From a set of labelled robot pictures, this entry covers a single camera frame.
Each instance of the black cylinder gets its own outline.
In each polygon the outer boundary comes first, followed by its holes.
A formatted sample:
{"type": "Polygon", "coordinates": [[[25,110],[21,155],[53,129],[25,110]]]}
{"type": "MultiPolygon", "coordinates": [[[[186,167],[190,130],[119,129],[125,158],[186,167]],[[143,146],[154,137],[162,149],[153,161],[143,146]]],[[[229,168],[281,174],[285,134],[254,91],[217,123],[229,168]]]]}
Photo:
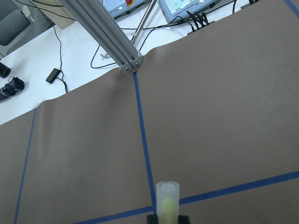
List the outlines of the black cylinder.
{"type": "Polygon", "coordinates": [[[10,73],[10,68],[0,62],[0,77],[6,78],[10,73]]]}

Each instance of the display screen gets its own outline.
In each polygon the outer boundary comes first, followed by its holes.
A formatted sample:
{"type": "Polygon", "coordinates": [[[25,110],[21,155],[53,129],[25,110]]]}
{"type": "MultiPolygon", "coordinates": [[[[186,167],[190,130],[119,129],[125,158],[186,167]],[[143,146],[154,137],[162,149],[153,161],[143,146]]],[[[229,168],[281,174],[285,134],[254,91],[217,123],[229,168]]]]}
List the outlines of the display screen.
{"type": "Polygon", "coordinates": [[[104,0],[103,5],[107,9],[107,11],[111,11],[112,9],[119,7],[124,2],[125,0],[104,0]]]}
{"type": "Polygon", "coordinates": [[[174,14],[176,11],[184,8],[186,5],[193,1],[195,0],[165,0],[171,14],[174,14]]]}

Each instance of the metal bracket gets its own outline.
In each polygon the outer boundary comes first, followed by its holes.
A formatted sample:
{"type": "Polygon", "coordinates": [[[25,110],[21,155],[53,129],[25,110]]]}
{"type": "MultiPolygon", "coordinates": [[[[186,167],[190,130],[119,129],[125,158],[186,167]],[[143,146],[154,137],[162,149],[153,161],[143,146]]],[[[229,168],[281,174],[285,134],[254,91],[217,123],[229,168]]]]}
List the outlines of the metal bracket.
{"type": "Polygon", "coordinates": [[[61,0],[87,32],[122,70],[140,66],[143,57],[100,1],[61,0]]]}

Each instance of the black holder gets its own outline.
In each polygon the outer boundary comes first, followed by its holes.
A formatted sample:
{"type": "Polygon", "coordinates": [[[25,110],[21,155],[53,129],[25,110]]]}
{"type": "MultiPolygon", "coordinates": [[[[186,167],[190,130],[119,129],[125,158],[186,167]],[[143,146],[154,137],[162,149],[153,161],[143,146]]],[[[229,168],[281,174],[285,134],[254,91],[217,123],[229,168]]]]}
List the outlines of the black holder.
{"type": "Polygon", "coordinates": [[[0,62],[0,77],[6,78],[10,73],[10,68],[0,62]]]}
{"type": "MultiPolygon", "coordinates": [[[[157,215],[148,215],[146,217],[146,224],[159,224],[157,215]]],[[[190,224],[188,216],[178,216],[178,224],[190,224]]]]}

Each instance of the plastic cylinder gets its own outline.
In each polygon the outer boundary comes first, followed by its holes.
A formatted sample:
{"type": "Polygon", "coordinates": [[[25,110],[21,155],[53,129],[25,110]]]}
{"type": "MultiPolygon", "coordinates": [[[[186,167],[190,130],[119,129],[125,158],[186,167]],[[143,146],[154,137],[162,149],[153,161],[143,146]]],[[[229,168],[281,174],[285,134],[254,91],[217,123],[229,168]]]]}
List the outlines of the plastic cylinder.
{"type": "Polygon", "coordinates": [[[178,224],[179,184],[163,181],[157,184],[157,215],[159,224],[178,224]]]}
{"type": "Polygon", "coordinates": [[[10,73],[10,68],[0,62],[0,77],[6,78],[10,73]]]}

